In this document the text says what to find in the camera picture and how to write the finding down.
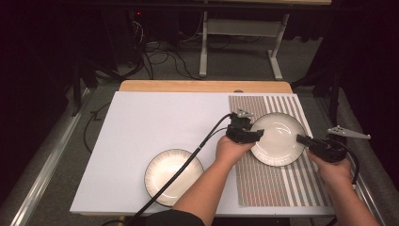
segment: plate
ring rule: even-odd
[[[264,129],[263,136],[251,151],[261,162],[275,167],[293,163],[305,146],[296,142],[296,135],[305,136],[301,123],[284,113],[266,114],[253,123],[251,131]]]
[[[158,154],[149,164],[144,177],[148,193],[153,197],[164,184],[182,167],[191,153],[181,149],[171,149]],[[184,192],[202,175],[203,167],[196,158],[191,161],[180,176],[162,193],[156,202],[173,206]]]

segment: plate rim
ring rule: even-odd
[[[152,164],[152,162],[153,162],[157,157],[159,157],[159,156],[162,155],[162,154],[165,154],[165,153],[168,153],[168,152],[172,152],[172,151],[183,151],[183,152],[185,152],[185,153],[189,153],[189,155],[192,155],[192,153],[190,153],[190,152],[187,151],[187,150],[179,149],[179,148],[173,148],[173,149],[168,149],[168,150],[162,151],[161,153],[157,154],[157,155],[150,161],[150,163],[149,163],[149,164],[147,165],[147,167],[146,167],[146,171],[144,172],[144,186],[146,187],[147,194],[149,194],[149,196],[150,196],[151,198],[153,198],[153,195],[150,194],[150,191],[148,190],[148,188],[147,188],[147,183],[146,183],[147,171],[149,170],[149,167],[150,167],[150,165]],[[201,174],[203,174],[203,173],[204,173],[204,168],[203,168],[202,163],[200,162],[200,160],[199,160],[196,156],[193,158],[192,161],[194,161],[195,159],[198,160],[199,165],[200,165],[200,168],[202,169]],[[171,207],[171,206],[173,206],[173,205],[167,205],[167,204],[161,203],[161,202],[158,201],[158,199],[156,199],[155,202],[158,203],[158,204],[160,204],[160,205],[163,205],[163,206],[165,206],[165,207]]]
[[[271,116],[271,115],[284,115],[284,116],[288,116],[289,118],[293,119],[294,121],[296,121],[296,122],[300,125],[300,128],[302,128],[302,131],[303,131],[303,135],[306,135],[305,127],[300,123],[300,121],[299,121],[297,118],[295,118],[294,116],[292,116],[292,115],[290,115],[290,114],[287,114],[287,113],[284,113],[284,112],[270,112],[270,113],[266,113],[266,114],[262,115],[261,117],[259,117],[255,122],[253,122],[252,127],[253,127],[253,125],[255,125],[255,123],[256,123],[257,121],[259,121],[261,118],[268,117],[268,116]],[[259,158],[256,156],[256,154],[254,153],[255,151],[253,150],[255,147],[257,147],[256,145],[253,146],[250,150],[251,150],[252,154],[255,156],[256,159],[258,159],[260,162],[266,164],[267,166],[271,166],[271,167],[284,167],[284,166],[287,166],[287,165],[290,165],[290,164],[294,163],[294,162],[300,157],[300,155],[303,154],[303,152],[305,151],[306,147],[305,147],[305,145],[302,145],[302,146],[303,146],[302,151],[299,153],[299,155],[298,155],[297,158],[295,158],[295,159],[292,160],[291,162],[288,161],[287,163],[283,163],[283,164],[270,164],[270,163],[266,163],[266,162],[264,162],[263,160],[259,159]]]

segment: white tabletop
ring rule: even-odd
[[[144,186],[146,167],[169,149],[194,152],[214,125],[229,112],[228,97],[239,93],[116,92],[108,110],[71,212],[87,215],[133,215],[150,199]],[[226,127],[225,120],[221,127]],[[205,169],[225,132],[199,152]],[[144,215],[166,210],[154,203]],[[217,216],[330,216],[331,206],[242,207],[238,204],[235,169],[228,177]]]

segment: person's right hand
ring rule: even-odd
[[[308,151],[308,157],[319,168],[318,173],[329,187],[352,185],[351,165],[347,159],[336,163],[328,163],[317,157],[311,151]]]

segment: forearm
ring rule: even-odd
[[[379,225],[351,185],[327,190],[340,225]]]
[[[199,217],[208,226],[212,224],[231,167],[214,163],[182,195],[173,209]]]

